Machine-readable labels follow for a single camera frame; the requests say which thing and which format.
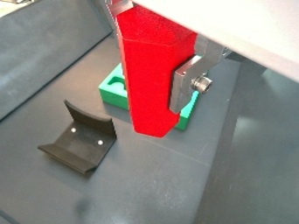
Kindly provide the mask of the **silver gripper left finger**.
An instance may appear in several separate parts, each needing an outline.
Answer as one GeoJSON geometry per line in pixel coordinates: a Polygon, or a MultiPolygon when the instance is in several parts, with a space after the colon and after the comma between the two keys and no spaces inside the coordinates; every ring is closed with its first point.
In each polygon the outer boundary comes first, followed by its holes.
{"type": "Polygon", "coordinates": [[[105,0],[105,6],[109,22],[114,31],[114,37],[117,37],[117,15],[129,10],[134,5],[130,0],[105,0]]]}

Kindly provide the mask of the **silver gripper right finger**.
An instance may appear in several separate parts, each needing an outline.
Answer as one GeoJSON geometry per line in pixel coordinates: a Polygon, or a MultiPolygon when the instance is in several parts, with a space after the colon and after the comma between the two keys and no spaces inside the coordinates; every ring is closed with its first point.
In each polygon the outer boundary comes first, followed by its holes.
{"type": "Polygon", "coordinates": [[[230,50],[206,37],[196,38],[194,54],[172,72],[169,110],[174,114],[189,103],[194,91],[201,95],[209,91],[212,80],[206,77],[206,72],[229,54],[230,50]]]}

